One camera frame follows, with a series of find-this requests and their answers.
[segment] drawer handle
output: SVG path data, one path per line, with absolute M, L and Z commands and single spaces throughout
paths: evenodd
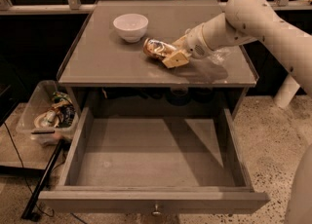
M 158 210 L 158 205 L 157 204 L 155 205 L 155 210 L 152 211 L 152 215 L 155 216 L 155 217 L 158 217 L 158 216 L 162 215 L 161 211 Z

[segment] drawer front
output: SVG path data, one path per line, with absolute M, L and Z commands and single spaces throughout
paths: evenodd
M 253 213 L 269 201 L 254 191 L 226 105 L 212 120 L 170 121 L 96 119 L 85 107 L 59 184 L 39 199 L 63 212 L 154 215 Z

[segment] terrazzo floor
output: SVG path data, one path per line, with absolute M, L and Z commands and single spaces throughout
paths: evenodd
M 15 128 L 25 104 L 20 104 L 7 120 L 13 139 L 26 167 L 44 168 L 53 147 L 39 144 L 16 133 Z M 251 215 L 179 214 L 153 217 L 141 214 L 87 214 L 55 212 L 54 217 L 42 214 L 39 223 L 284 223 L 290 198 L 293 176 L 304 151 L 312 143 L 312 99 L 296 96 L 286 109 L 278 108 L 271 96 L 245 97 L 234 121 L 254 189 L 266 192 L 271 201 Z M 20 160 L 4 126 L 0 128 L 0 165 L 20 167 Z M 54 170 L 54 184 L 62 166 Z M 34 189 L 36 179 L 28 179 Z M 0 176 L 0 223 L 31 223 L 21 219 L 30 198 L 25 180 L 19 177 Z M 52 210 L 40 204 L 51 214 Z

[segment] white bowl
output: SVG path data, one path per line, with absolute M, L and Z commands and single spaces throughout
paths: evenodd
M 113 24 L 121 38 L 134 43 L 146 33 L 148 19 L 143 15 L 126 14 L 116 18 Z

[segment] plastic bin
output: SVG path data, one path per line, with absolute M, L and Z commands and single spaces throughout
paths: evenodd
M 52 107 L 53 93 L 66 93 L 66 89 L 56 81 L 41 81 L 34 90 L 25 110 L 21 114 L 17 125 L 17 132 L 29 135 L 32 140 L 42 145 L 57 144 L 59 135 L 71 140 L 78 124 L 78 115 L 75 114 L 72 125 L 68 128 L 45 127 L 36 128 L 35 119 Z

